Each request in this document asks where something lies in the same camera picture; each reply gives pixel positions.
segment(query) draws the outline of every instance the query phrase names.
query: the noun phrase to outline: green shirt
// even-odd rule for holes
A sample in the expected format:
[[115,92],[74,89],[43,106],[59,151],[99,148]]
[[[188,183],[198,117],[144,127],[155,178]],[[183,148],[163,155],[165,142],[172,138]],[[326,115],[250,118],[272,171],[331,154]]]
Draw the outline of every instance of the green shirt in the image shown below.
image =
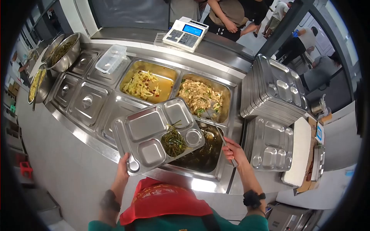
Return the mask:
[[[267,219],[260,215],[249,215],[239,223],[239,225],[231,224],[228,220],[222,218],[213,211],[213,214],[220,226],[221,230],[237,231],[268,231]],[[177,231],[181,229],[192,230],[206,230],[203,221],[200,217],[189,215],[162,215],[159,217],[139,219],[135,221],[135,229],[139,231]],[[88,227],[89,231],[124,231],[125,228],[117,223],[115,228],[101,221],[91,221]]]

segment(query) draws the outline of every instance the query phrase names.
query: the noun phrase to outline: large metal bowl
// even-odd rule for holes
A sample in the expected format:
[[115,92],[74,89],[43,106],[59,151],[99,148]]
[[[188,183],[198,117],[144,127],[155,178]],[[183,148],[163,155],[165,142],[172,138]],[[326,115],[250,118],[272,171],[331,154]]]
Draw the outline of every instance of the large metal bowl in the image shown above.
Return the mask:
[[[55,64],[52,65],[53,56],[58,52],[58,49],[62,47],[64,44],[70,41],[74,41],[75,43],[72,47],[67,51],[67,53]],[[51,54],[51,57],[46,62],[46,69],[54,70],[57,72],[64,72],[66,71],[78,58],[80,55],[81,47],[80,47],[80,33],[74,33],[68,36],[65,40],[63,40],[58,47],[54,50]]]
[[55,51],[55,48],[63,41],[64,37],[65,34],[61,34],[52,41],[50,46],[46,49],[43,57],[41,58],[42,63],[46,62],[49,59],[49,57],[53,54],[53,51]]
[[46,73],[45,73],[45,77],[44,77],[43,81],[40,83],[40,88],[38,89],[36,98],[30,101],[31,91],[28,92],[28,97],[27,97],[28,103],[32,104],[32,102],[34,100],[36,100],[36,103],[42,103],[46,99],[46,97],[49,94],[51,88],[53,87],[55,80],[56,80],[56,77],[53,77],[53,75],[51,74],[51,71],[47,70]]

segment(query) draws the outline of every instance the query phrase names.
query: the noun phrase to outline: person in gray shirt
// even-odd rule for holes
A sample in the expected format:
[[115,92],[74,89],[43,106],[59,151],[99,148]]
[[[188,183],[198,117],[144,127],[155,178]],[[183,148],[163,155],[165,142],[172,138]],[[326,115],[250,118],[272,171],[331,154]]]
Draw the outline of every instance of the person in gray shirt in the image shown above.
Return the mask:
[[335,74],[341,67],[338,52],[334,52],[331,56],[321,55],[315,58],[312,63],[312,69],[300,75],[303,86],[312,91],[329,81],[330,77]]

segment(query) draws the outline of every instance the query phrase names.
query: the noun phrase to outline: black wristwatch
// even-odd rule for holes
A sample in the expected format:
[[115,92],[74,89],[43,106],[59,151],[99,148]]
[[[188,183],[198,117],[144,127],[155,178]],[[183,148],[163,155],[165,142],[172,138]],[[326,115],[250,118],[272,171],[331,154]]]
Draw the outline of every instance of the black wristwatch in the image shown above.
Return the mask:
[[250,206],[253,209],[258,208],[261,205],[260,200],[266,199],[266,195],[264,193],[257,194],[253,190],[249,190],[248,192],[243,194],[244,200],[243,203],[245,206]]
[[100,207],[102,210],[112,209],[113,211],[119,212],[121,210],[120,204],[115,201],[115,194],[112,190],[107,190],[103,199],[100,202]]

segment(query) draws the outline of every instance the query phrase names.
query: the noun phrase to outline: yellow food in pan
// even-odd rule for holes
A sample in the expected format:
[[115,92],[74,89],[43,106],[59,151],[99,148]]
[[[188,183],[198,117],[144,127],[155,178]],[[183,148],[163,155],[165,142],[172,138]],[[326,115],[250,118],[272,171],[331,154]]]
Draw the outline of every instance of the yellow food in pan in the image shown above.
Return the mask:
[[[157,82],[155,87],[150,88],[149,84]],[[146,100],[148,97],[159,97],[158,77],[149,71],[137,71],[130,81],[123,85],[123,92]]]
[[38,83],[38,87],[37,87],[37,90],[40,88],[40,85],[41,83],[43,82],[44,80],[44,77],[45,77],[45,74],[46,74],[46,69],[39,69],[35,75],[35,77],[33,78],[33,81],[32,81],[32,84],[31,84],[31,87],[30,87],[30,94],[29,94],[29,100],[30,102],[33,100],[33,97],[35,96],[35,92],[36,92],[36,85],[38,83],[38,79],[40,79],[40,82]]
[[207,109],[212,109],[219,114],[222,108],[222,91],[212,90],[202,82],[195,82],[190,79],[182,80],[179,96],[183,98],[189,106],[190,111],[200,116]]

